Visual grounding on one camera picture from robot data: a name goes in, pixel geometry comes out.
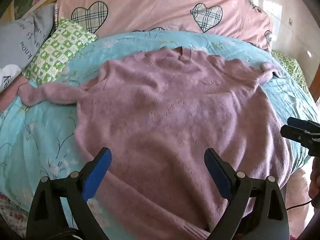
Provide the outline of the person's right hand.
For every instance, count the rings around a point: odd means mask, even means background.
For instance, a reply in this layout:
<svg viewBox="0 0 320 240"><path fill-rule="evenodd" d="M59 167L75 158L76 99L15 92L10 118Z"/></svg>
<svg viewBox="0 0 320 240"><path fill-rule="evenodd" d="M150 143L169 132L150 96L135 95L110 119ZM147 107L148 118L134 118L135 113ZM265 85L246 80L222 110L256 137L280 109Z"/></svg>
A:
<svg viewBox="0 0 320 240"><path fill-rule="evenodd" d="M317 206L319 205L319 165L319 157L314 157L310 176L309 197L312 199L312 206L316 209L318 209Z"/></svg>

